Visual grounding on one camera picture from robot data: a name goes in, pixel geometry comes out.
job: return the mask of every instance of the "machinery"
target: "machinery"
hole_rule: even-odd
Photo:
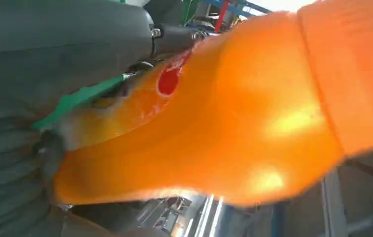
[[[109,0],[0,0],[0,236],[110,236],[51,203],[183,189],[211,203],[279,201],[373,149],[372,0],[206,36]],[[61,96],[123,73],[60,134],[32,129]]]

